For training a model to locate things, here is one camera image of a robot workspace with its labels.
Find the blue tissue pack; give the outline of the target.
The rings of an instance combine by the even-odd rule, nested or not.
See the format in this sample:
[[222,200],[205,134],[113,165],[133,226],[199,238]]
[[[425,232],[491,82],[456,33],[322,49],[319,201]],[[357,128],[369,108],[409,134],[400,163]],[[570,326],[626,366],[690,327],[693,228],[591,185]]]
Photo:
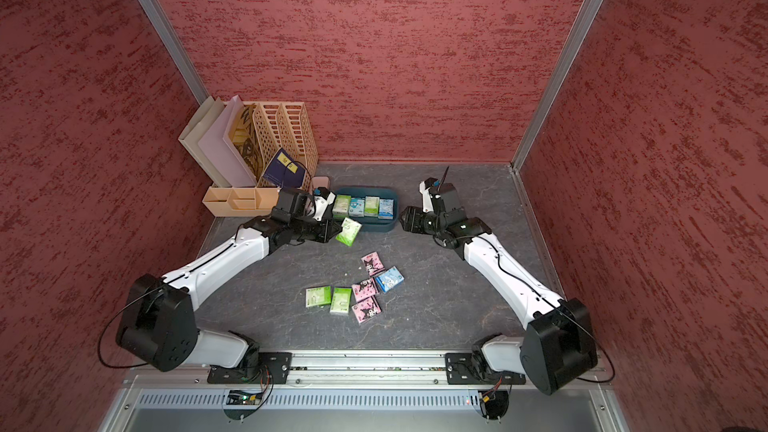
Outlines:
[[348,216],[349,217],[364,217],[365,216],[365,203],[366,200],[360,197],[352,197],[350,199]]
[[404,281],[404,276],[397,267],[391,267],[374,276],[374,282],[380,293],[388,293]]
[[379,200],[378,219],[393,220],[395,215],[395,201],[390,198],[381,198]]

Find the teal plastic storage box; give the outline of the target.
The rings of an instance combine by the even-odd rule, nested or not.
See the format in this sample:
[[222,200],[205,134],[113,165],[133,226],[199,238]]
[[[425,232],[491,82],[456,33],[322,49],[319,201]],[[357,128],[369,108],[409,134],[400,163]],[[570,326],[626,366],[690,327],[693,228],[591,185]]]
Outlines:
[[399,215],[399,197],[394,189],[372,186],[347,186],[333,190],[336,202],[333,219],[349,218],[361,225],[361,232],[389,232]]

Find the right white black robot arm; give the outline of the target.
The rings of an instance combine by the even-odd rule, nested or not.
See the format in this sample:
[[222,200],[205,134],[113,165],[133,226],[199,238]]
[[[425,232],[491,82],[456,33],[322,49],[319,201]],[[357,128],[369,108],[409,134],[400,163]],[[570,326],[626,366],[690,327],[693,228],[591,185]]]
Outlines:
[[610,367],[608,377],[585,376],[597,367],[602,347],[594,337],[587,307],[544,286],[512,257],[481,219],[468,218],[461,208],[437,214],[410,206],[399,222],[404,231],[430,236],[438,246],[455,251],[480,272],[524,329],[520,340],[496,335],[476,343],[470,359],[474,378],[489,381],[517,374],[546,395],[574,380],[609,384],[616,378],[609,355],[604,356]]

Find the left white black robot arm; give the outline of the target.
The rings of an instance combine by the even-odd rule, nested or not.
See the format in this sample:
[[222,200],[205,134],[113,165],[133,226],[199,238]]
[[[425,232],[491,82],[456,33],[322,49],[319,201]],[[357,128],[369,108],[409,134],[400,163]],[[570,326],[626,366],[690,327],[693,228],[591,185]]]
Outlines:
[[253,383],[269,368],[258,343],[233,331],[198,326],[196,311],[240,272],[286,245],[327,243],[342,231],[341,221],[269,216],[241,224],[234,235],[193,262],[161,277],[145,274],[130,287],[113,319],[115,343],[137,357],[139,366],[169,372],[180,366],[209,369],[210,383]]

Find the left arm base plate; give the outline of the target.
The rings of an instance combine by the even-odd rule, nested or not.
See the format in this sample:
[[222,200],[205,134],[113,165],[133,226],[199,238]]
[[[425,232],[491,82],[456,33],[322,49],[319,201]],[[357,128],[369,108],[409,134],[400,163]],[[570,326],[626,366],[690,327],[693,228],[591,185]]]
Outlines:
[[287,382],[293,354],[290,352],[253,352],[234,368],[212,366],[207,383],[216,385],[270,384]]

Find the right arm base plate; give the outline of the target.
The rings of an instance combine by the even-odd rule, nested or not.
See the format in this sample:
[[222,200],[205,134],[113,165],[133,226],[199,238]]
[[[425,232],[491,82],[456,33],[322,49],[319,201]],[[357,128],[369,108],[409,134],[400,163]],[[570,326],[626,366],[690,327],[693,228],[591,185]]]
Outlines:
[[446,353],[445,370],[449,385],[502,386],[525,385],[526,377],[519,373],[494,371],[479,352]]

